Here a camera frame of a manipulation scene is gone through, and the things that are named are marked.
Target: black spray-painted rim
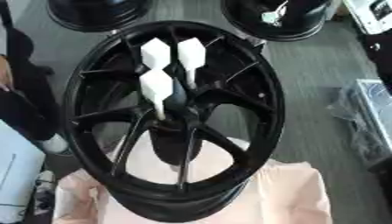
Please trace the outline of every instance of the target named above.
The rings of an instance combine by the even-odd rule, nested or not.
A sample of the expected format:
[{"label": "black spray-painted rim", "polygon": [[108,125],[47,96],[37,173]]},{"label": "black spray-painted rim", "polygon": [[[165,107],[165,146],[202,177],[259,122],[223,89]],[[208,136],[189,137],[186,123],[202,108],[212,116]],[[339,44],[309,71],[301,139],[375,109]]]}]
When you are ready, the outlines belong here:
[{"label": "black spray-painted rim", "polygon": [[128,10],[126,13],[118,14],[104,24],[84,24],[77,20],[69,21],[67,18],[60,16],[60,13],[51,6],[50,2],[47,3],[46,10],[54,22],[69,30],[77,32],[109,32],[127,27],[142,18],[151,8],[152,1],[143,0],[136,8]]},{"label": "black spray-painted rim", "polygon": [[[148,70],[141,63],[139,47],[155,37],[174,46],[171,50],[174,60],[165,71],[182,87],[179,92],[185,93],[185,103],[176,104],[181,104],[180,109],[166,102],[167,113],[173,117],[174,123],[184,124],[179,134],[184,137],[181,139],[185,139],[179,147],[184,154],[178,161],[180,172],[175,185],[151,183],[125,171],[126,159],[141,132],[149,130],[158,138],[167,134],[163,128],[166,123],[155,120],[152,106],[147,101],[141,100],[141,105],[136,108],[87,115],[81,112],[84,93],[96,80],[123,81],[138,91],[138,77]],[[184,69],[177,60],[176,49],[176,43],[192,37],[199,38],[207,48],[207,66],[198,71],[199,88],[196,90],[185,84]],[[129,63],[134,63],[132,71],[99,66],[102,59],[110,58],[108,55],[114,53],[114,49],[129,53]],[[261,92],[265,97],[260,98],[258,94]],[[255,112],[258,117],[256,133],[246,151],[205,125],[212,111],[221,104],[234,104]],[[101,42],[74,70],[67,84],[63,111],[65,134],[74,155],[120,203],[149,219],[179,222],[203,218],[222,209],[266,163],[276,148],[284,126],[284,93],[270,64],[249,42],[206,24],[164,21],[129,28]],[[91,133],[95,124],[109,121],[128,122],[132,126],[126,133],[127,138],[122,153],[119,153],[121,156],[115,159],[116,163],[111,163],[105,157]],[[165,137],[177,135],[170,133]],[[200,150],[196,149],[200,147],[197,144],[200,139],[226,150],[232,155],[234,163],[216,176],[188,183],[187,168],[196,156],[193,155],[194,151]]]},{"label": "black spray-painted rim", "polygon": [[297,32],[277,32],[274,31],[272,33],[268,33],[265,29],[251,26],[248,24],[243,23],[242,21],[233,17],[233,15],[229,12],[228,9],[228,1],[229,0],[221,0],[220,7],[222,9],[222,13],[227,19],[227,21],[233,25],[238,30],[247,33],[253,37],[257,37],[259,39],[266,39],[270,41],[277,41],[277,42],[291,42],[291,41],[299,41],[302,39],[308,39],[309,37],[317,34],[323,28],[326,22],[326,16],[321,16],[318,23],[316,23],[312,28],[304,30],[304,31],[297,31]]}]

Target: black wheel rim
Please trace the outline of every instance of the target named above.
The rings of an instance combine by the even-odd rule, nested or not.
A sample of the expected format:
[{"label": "black wheel rim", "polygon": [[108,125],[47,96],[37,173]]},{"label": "black wheel rim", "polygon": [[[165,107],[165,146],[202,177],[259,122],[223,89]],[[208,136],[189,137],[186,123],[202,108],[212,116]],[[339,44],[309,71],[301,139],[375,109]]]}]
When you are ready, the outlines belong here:
[{"label": "black wheel rim", "polygon": [[252,14],[255,14],[253,10],[247,11],[245,13],[235,13],[241,7],[233,7],[232,5],[245,3],[246,2],[238,0],[221,0],[220,4],[222,13],[227,21],[235,28],[259,39],[279,42],[308,39],[309,37],[318,33],[323,28],[326,21],[326,16],[323,13],[319,13],[318,22],[314,23],[314,25],[310,27],[304,27],[302,29],[274,27],[258,22],[259,18],[251,17]]},{"label": "black wheel rim", "polygon": [[[166,124],[156,121],[147,101],[141,100],[133,108],[104,112],[85,114],[82,109],[86,89],[98,80],[122,81],[138,91],[138,76],[148,70],[141,64],[139,46],[155,37],[173,46],[173,60],[165,71],[183,87],[186,94],[183,108],[170,106],[171,101],[178,100],[176,97],[165,102],[168,105],[166,112],[172,116],[172,120],[183,124],[180,130],[184,141],[179,146],[183,154],[181,161],[178,161],[180,172],[175,185],[151,183],[125,171],[125,161],[142,132],[155,130],[161,138],[172,137],[165,135],[168,131]],[[193,37],[199,38],[207,48],[207,66],[199,70],[197,90],[186,87],[184,69],[177,60],[175,47],[180,40]],[[109,60],[119,51],[130,56],[130,68],[102,68],[103,61]],[[233,60],[233,63],[222,66],[220,60],[228,59],[235,59],[236,62]],[[262,99],[255,97],[260,92],[266,95]],[[246,152],[205,125],[211,111],[226,103],[254,111],[259,118],[257,131]],[[84,168],[103,183],[125,207],[156,221],[192,221],[222,209],[238,195],[249,177],[268,160],[284,126],[282,88],[275,72],[257,50],[247,41],[227,31],[206,24],[181,21],[139,25],[100,43],[75,69],[67,85],[63,107],[66,137]],[[127,138],[122,146],[122,153],[119,153],[121,156],[112,163],[100,150],[91,129],[97,123],[114,121],[132,125],[125,133]],[[232,155],[234,163],[216,176],[188,183],[187,167],[196,156],[193,155],[192,146],[196,145],[195,150],[199,150],[197,142],[201,140],[225,149]]]},{"label": "black wheel rim", "polygon": [[80,3],[53,3],[48,0],[47,12],[57,24],[78,32],[109,32],[122,29],[144,16],[152,5],[152,0],[123,1],[108,8],[87,8]]}]

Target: white foam block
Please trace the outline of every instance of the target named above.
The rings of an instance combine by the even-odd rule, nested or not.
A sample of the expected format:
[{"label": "white foam block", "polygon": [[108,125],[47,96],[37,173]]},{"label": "white foam block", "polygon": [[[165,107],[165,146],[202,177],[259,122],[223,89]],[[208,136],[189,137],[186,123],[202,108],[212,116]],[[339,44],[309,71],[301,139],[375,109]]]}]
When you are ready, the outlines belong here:
[{"label": "white foam block", "polygon": [[196,69],[206,64],[206,48],[197,38],[178,43],[178,58],[186,70],[187,83],[196,88]]},{"label": "white foam block", "polygon": [[150,70],[140,76],[140,86],[145,98],[154,103],[159,120],[165,119],[164,100],[173,94],[173,80],[162,70]]},{"label": "white foam block", "polygon": [[150,40],[141,47],[143,63],[151,69],[164,69],[171,63],[170,49],[159,38]]}]

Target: rim lip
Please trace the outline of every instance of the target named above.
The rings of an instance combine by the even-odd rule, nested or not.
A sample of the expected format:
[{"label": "rim lip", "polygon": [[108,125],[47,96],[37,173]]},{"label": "rim lip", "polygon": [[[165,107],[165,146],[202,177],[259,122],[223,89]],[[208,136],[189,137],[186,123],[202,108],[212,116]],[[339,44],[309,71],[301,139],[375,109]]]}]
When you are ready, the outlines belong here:
[{"label": "rim lip", "polygon": [[[102,169],[99,166],[97,166],[96,163],[91,162],[91,160],[84,155],[83,153],[84,150],[80,147],[80,144],[78,143],[78,140],[75,137],[75,131],[74,128],[72,127],[72,123],[67,122],[70,121],[74,115],[74,111],[75,111],[74,103],[78,92],[77,90],[81,86],[79,73],[83,70],[83,68],[91,67],[97,61],[97,59],[99,59],[102,55],[104,55],[104,53],[106,53],[112,47],[118,45],[121,41],[120,39],[121,35],[136,36],[138,33],[143,32],[143,30],[146,30],[145,27],[150,27],[147,30],[151,30],[154,27],[160,27],[162,25],[166,25],[166,26],[186,25],[186,27],[189,26],[192,27],[196,25],[201,28],[207,28],[208,30],[214,29],[216,32],[225,35],[225,37],[230,37],[232,40],[235,41],[235,43],[238,46],[245,48],[247,51],[249,51],[249,53],[252,53],[252,56],[255,57],[260,62],[260,65],[258,66],[259,69],[262,69],[263,74],[269,77],[267,80],[269,84],[269,88],[275,90],[274,102],[276,105],[274,106],[276,106],[276,111],[278,111],[276,113],[276,119],[275,121],[273,121],[273,124],[271,125],[273,128],[270,130],[269,136],[266,137],[269,141],[265,143],[262,141],[261,138],[257,137],[258,136],[257,133],[261,133],[259,128],[257,128],[255,137],[254,139],[252,139],[249,146],[249,149],[256,149],[256,148],[260,148],[260,145],[262,145],[263,146],[262,150],[267,151],[267,153],[263,154],[264,155],[263,157],[259,158],[260,161],[259,164],[261,165],[258,165],[257,168],[254,169],[247,169],[246,173],[241,175],[241,177],[233,177],[233,179],[225,179],[225,181],[222,181],[223,183],[219,183],[218,185],[213,185],[213,186],[199,185],[199,187],[196,190],[192,189],[192,195],[171,195],[169,199],[167,197],[167,194],[159,193],[158,191],[152,191],[151,189],[141,188],[140,186],[137,185],[125,185],[124,182],[120,181],[118,178],[114,178],[109,176],[108,174],[103,173]],[[272,69],[272,67],[270,66],[270,64],[267,62],[267,60],[257,52],[252,51],[252,48],[253,46],[249,42],[236,37],[234,34],[228,31],[224,31],[222,29],[207,24],[187,22],[187,21],[161,21],[161,22],[154,22],[148,24],[140,24],[138,26],[133,26],[129,29],[123,30],[122,32],[117,33],[116,35],[113,35],[103,40],[90,53],[88,53],[85,56],[85,58],[82,60],[82,62],[75,68],[72,76],[69,78],[68,83],[66,85],[66,92],[64,94],[63,104],[62,104],[63,107],[62,121],[64,123],[63,127],[64,127],[66,138],[69,141],[70,147],[73,150],[74,155],[80,160],[81,164],[87,170],[87,172],[89,172],[98,181],[102,182],[110,190],[119,193],[125,193],[128,194],[130,197],[135,197],[143,200],[187,201],[187,200],[195,200],[200,198],[208,198],[216,195],[217,193],[224,193],[225,191],[228,191],[233,187],[240,185],[245,180],[247,180],[250,176],[252,176],[255,172],[257,172],[258,169],[261,168],[267,162],[273,150],[276,148],[280,136],[283,132],[284,119],[285,119],[284,92],[277,78],[277,75]],[[206,182],[205,180],[202,180],[200,182],[195,182],[195,183],[206,183]]]},{"label": "rim lip", "polygon": [[52,10],[52,6],[49,1],[46,3],[46,10],[49,17],[56,22],[56,24],[61,25],[64,28],[69,30],[77,31],[77,32],[110,32],[113,30],[122,29],[135,23],[138,19],[142,18],[147,14],[149,9],[151,8],[152,0],[144,0],[143,3],[137,7],[136,11],[133,14],[130,14],[125,19],[120,19],[113,24],[103,24],[103,25],[89,25],[84,26],[82,24],[73,24],[68,23],[67,21],[61,19],[56,15],[54,10]]},{"label": "rim lip", "polygon": [[227,0],[221,0],[220,7],[227,21],[238,30],[245,32],[248,35],[257,37],[259,39],[266,39],[266,40],[276,41],[276,42],[291,42],[291,41],[307,39],[315,35],[319,31],[321,31],[324,24],[326,23],[326,15],[324,15],[314,27],[312,27],[307,31],[299,32],[292,35],[268,35],[268,34],[260,33],[258,31],[254,31],[251,28],[245,26],[243,23],[240,23],[238,20],[234,19],[231,13],[228,12]]}]

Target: wheel rim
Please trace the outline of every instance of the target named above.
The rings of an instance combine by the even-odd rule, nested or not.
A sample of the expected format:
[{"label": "wheel rim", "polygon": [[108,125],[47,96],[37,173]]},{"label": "wheel rim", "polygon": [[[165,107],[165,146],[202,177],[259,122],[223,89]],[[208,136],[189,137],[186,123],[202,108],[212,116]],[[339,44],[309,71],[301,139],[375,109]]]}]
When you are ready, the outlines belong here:
[{"label": "wheel rim", "polygon": [[[206,46],[207,54],[212,55],[207,55],[207,66],[199,70],[197,90],[191,90],[184,84],[185,73],[177,60],[176,47],[171,51],[172,63],[165,69],[175,78],[186,95],[182,108],[169,105],[170,101],[178,99],[165,102],[173,123],[180,123],[181,132],[185,133],[181,134],[184,141],[179,146],[182,149],[179,151],[183,154],[178,162],[180,172],[175,185],[151,183],[125,171],[125,161],[141,133],[153,130],[157,131],[157,135],[162,139],[168,139],[163,136],[171,125],[157,122],[147,101],[139,97],[141,100],[138,106],[105,112],[85,114],[82,109],[82,99],[86,96],[88,87],[94,85],[95,81],[121,81],[138,91],[138,76],[148,70],[141,64],[138,48],[155,37],[171,46],[175,46],[180,40],[197,37]],[[131,57],[130,70],[102,68],[103,61],[109,60],[110,55],[118,51],[128,52]],[[221,60],[229,59],[232,59],[233,63],[216,66],[222,65]],[[262,91],[266,95],[263,99],[249,97]],[[260,120],[247,151],[205,125],[211,111],[218,105],[227,103],[254,111]],[[253,46],[221,29],[179,21],[139,25],[100,43],[75,69],[67,85],[63,107],[66,137],[74,155],[84,168],[128,209],[157,221],[191,221],[222,209],[238,195],[249,177],[270,157],[284,125],[283,91],[274,71]],[[113,121],[131,123],[122,153],[118,154],[121,156],[115,159],[115,163],[105,157],[91,133],[94,125]],[[197,142],[201,139],[225,149],[233,157],[234,163],[216,176],[188,183],[188,165],[197,155],[193,155],[193,147],[190,145],[196,144],[197,148]],[[207,201],[209,204],[215,202],[214,207],[195,211],[195,205],[200,205],[201,201]],[[175,214],[179,205],[186,207],[188,213],[183,211],[183,215],[179,217],[167,212],[170,209]]]}]

